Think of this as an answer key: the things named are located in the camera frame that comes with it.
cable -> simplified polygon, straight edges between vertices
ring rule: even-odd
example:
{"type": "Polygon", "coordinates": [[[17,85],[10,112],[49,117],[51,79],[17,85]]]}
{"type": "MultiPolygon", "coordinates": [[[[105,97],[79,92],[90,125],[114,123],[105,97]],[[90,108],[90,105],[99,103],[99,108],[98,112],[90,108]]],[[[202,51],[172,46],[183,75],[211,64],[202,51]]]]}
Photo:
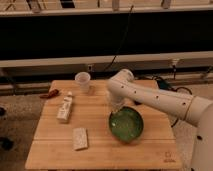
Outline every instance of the cable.
{"type": "Polygon", "coordinates": [[[192,91],[189,88],[186,88],[186,87],[178,87],[178,88],[175,89],[175,91],[178,92],[181,89],[188,91],[188,93],[192,95],[192,91]]]}
{"type": "Polygon", "coordinates": [[[134,8],[134,5],[131,6],[130,10],[129,10],[129,15],[128,15],[128,20],[127,20],[127,25],[126,25],[126,29],[125,29],[125,32],[124,32],[124,35],[123,35],[123,38],[121,39],[121,43],[115,53],[115,56],[114,58],[112,59],[112,61],[103,69],[102,72],[105,72],[107,71],[112,65],[113,63],[115,62],[115,59],[117,58],[117,56],[119,55],[120,53],[120,50],[121,48],[123,47],[124,43],[125,43],[125,40],[126,40],[126,37],[127,37],[127,34],[129,32],[129,25],[130,25],[130,19],[131,19],[131,15],[132,15],[132,11],[133,11],[133,8],[134,8]]]}
{"type": "Polygon", "coordinates": [[[177,74],[176,65],[173,65],[172,68],[173,68],[173,73],[174,73],[174,80],[176,80],[176,74],[177,74]]]}
{"type": "Polygon", "coordinates": [[[175,125],[177,125],[178,122],[179,122],[179,119],[177,118],[177,119],[175,120],[175,122],[171,125],[171,127],[172,127],[172,128],[175,127],[175,125]]]}
{"type": "Polygon", "coordinates": [[[98,8],[101,7],[101,2],[100,2],[100,0],[97,0],[97,7],[98,7],[98,8]]]}
{"type": "Polygon", "coordinates": [[[159,86],[160,89],[175,91],[175,89],[166,80],[164,80],[160,76],[153,76],[152,80],[156,80],[157,81],[158,86],[159,86]]]}

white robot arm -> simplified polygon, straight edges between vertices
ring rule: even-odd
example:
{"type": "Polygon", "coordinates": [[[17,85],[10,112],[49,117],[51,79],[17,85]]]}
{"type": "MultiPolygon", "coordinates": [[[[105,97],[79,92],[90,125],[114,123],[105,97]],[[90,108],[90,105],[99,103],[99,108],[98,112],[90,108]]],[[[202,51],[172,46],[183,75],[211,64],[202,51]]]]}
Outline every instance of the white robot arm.
{"type": "Polygon", "coordinates": [[[132,83],[134,76],[127,69],[109,79],[110,101],[124,98],[151,106],[196,126],[191,171],[213,170],[213,101],[197,96],[147,88],[132,83]]]}

wooden table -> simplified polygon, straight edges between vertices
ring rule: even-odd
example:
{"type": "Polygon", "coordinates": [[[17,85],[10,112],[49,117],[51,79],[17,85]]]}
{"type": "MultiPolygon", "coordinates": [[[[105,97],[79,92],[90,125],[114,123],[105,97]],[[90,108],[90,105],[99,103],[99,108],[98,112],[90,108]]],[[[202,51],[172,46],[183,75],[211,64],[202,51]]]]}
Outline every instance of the wooden table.
{"type": "MultiPolygon", "coordinates": [[[[155,81],[135,81],[157,88],[155,81]]],[[[126,105],[139,111],[144,119],[142,135],[131,144],[122,144],[108,128],[110,110],[106,81],[91,81],[90,94],[84,95],[74,81],[53,81],[51,89],[61,95],[47,100],[32,142],[26,169],[180,169],[181,161],[166,114],[145,105],[126,105]],[[56,120],[57,111],[68,91],[74,103],[68,124],[56,120]],[[73,149],[73,128],[88,130],[89,149],[73,149]]]]}

paper cup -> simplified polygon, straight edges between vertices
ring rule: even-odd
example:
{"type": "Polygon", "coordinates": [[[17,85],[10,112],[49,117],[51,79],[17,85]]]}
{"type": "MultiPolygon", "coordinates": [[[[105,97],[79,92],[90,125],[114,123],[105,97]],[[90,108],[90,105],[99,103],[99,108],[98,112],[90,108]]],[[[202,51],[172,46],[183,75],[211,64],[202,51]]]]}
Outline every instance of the paper cup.
{"type": "Polygon", "coordinates": [[[87,72],[79,72],[75,76],[75,81],[79,85],[79,87],[80,87],[80,89],[83,93],[89,92],[89,90],[90,90],[90,79],[91,79],[91,76],[87,72]]]}

floor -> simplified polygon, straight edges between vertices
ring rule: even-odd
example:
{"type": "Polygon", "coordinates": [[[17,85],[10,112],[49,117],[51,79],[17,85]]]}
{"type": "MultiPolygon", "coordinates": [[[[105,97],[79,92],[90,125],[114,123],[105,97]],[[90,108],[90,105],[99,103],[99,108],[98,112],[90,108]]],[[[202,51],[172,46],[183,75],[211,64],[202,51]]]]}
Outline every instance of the floor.
{"type": "MultiPolygon", "coordinates": [[[[189,85],[195,95],[213,99],[213,84],[189,85]]],[[[1,96],[0,106],[7,115],[0,118],[0,136],[8,136],[14,142],[14,148],[4,151],[0,148],[1,171],[24,171],[24,164],[32,142],[38,119],[44,105],[39,95],[1,96]]],[[[189,171],[190,159],[196,128],[185,122],[178,122],[173,128],[177,146],[181,154],[183,168],[189,171]]]]}

